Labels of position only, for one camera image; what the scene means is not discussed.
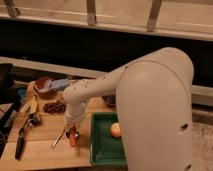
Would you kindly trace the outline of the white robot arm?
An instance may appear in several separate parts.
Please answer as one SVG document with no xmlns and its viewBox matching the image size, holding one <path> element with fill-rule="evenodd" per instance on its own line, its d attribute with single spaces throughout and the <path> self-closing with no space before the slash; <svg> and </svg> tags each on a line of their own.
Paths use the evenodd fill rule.
<svg viewBox="0 0 213 171">
<path fill-rule="evenodd" d="M 193 171 L 193 75 L 186 53 L 162 48 L 67 87 L 66 122 L 82 121 L 89 98 L 114 95 L 129 171 Z"/>
</svg>

